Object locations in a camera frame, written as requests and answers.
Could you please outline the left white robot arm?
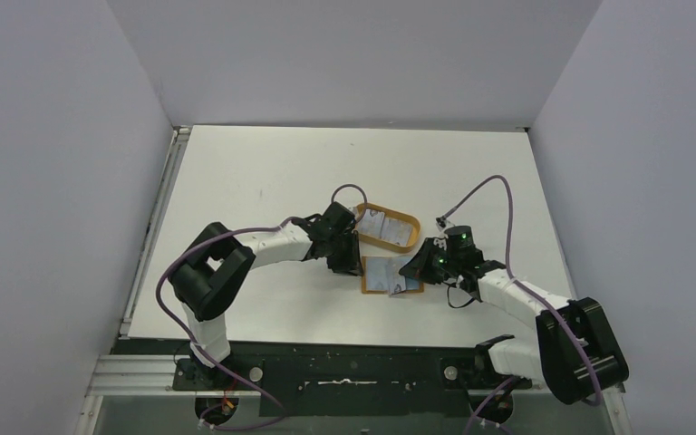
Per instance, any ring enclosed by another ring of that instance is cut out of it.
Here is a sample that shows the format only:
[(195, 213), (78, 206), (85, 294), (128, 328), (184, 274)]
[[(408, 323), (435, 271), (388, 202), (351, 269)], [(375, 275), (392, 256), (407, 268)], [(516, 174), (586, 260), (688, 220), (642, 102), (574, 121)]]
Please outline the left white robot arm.
[(187, 314), (198, 379), (210, 389), (231, 380), (225, 313), (253, 269), (324, 259), (338, 275), (362, 276), (356, 224), (349, 208), (333, 202), (322, 214), (288, 217), (276, 227), (207, 225), (160, 279), (170, 283)]

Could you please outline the orange leather card holder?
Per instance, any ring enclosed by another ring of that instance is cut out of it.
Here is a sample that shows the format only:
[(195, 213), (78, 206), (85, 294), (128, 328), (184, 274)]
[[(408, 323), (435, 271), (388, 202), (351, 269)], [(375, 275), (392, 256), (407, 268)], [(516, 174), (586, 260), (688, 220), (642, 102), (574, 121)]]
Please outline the orange leather card holder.
[[(362, 277), (362, 292), (364, 294), (388, 295), (385, 266), (389, 257), (395, 256), (364, 256), (362, 258), (362, 266), (364, 270)], [(418, 289), (402, 293), (401, 295), (423, 293), (424, 284), (420, 281), (415, 281), (418, 283)]]

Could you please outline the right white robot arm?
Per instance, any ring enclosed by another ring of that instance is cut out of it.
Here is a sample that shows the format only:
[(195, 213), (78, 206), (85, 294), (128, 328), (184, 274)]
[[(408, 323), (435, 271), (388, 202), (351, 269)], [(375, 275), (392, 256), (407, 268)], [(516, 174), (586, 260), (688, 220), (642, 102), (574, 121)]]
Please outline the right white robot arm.
[(476, 380), (495, 387), (508, 376), (546, 386), (564, 404), (593, 399), (597, 391), (625, 382), (630, 371), (603, 307), (593, 298), (554, 295), (484, 257), (468, 226), (428, 237), (400, 269), (401, 276), (426, 285), (454, 286), (474, 301), (520, 321), (536, 337), (511, 334), (477, 345)]

